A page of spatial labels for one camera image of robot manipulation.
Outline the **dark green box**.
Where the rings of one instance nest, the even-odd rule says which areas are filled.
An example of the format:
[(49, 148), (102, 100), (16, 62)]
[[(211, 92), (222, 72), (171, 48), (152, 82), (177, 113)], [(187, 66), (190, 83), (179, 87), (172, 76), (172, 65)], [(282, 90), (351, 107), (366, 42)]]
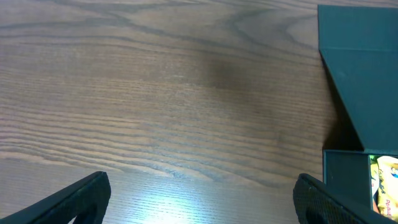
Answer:
[(397, 9), (320, 5), (318, 38), (341, 123), (324, 145), (323, 180), (372, 208), (369, 158), (397, 154)]

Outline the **green yellow snack packet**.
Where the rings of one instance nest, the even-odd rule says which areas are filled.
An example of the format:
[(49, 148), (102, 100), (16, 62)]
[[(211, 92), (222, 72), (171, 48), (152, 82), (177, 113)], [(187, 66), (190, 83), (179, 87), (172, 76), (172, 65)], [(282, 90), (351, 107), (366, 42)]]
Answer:
[(379, 188), (379, 167), (376, 156), (370, 155), (370, 172), (371, 172), (371, 192), (373, 200), (376, 201), (376, 194)]

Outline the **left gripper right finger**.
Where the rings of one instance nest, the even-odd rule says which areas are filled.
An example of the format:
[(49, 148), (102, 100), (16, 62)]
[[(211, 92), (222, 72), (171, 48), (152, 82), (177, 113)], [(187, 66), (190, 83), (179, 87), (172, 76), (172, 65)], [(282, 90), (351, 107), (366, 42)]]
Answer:
[(342, 195), (308, 174), (300, 174), (293, 201), (301, 224), (394, 224), (384, 217)]

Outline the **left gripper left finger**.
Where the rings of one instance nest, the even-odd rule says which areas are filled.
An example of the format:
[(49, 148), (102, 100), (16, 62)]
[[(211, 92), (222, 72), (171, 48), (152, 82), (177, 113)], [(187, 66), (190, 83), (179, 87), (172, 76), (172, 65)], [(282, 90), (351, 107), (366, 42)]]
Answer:
[(106, 172), (94, 172), (1, 219), (1, 224), (102, 224), (111, 196)]

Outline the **yellow orange snack packet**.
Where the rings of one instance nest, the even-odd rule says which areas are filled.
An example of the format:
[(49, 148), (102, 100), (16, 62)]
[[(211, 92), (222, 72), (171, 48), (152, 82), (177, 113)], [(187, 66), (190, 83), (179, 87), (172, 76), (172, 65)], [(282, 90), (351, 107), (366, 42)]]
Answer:
[(379, 188), (377, 206), (379, 213), (397, 222), (397, 158), (381, 156), (377, 159)]

